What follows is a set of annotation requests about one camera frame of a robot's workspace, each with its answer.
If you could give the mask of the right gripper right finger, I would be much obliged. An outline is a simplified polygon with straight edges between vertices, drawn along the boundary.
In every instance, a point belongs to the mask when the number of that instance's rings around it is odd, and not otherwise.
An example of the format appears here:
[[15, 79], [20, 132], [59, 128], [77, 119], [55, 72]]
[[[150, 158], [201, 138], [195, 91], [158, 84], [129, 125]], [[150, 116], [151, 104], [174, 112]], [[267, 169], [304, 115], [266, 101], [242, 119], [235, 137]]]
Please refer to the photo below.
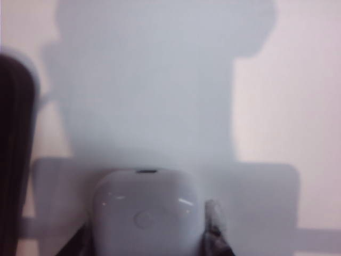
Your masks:
[[204, 255], [235, 256], [235, 253], [225, 237], [226, 225], [223, 211], [213, 199], [205, 202], [205, 231], [203, 234]]

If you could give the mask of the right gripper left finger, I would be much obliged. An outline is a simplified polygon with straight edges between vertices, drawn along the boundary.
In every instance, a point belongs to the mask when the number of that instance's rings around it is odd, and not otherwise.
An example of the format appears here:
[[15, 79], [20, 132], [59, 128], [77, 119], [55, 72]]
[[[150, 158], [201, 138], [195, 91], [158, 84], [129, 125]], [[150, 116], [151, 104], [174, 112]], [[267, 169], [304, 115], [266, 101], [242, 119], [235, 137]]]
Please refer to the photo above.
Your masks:
[[57, 256], [90, 256], [93, 255], [93, 237], [89, 224], [82, 225]]

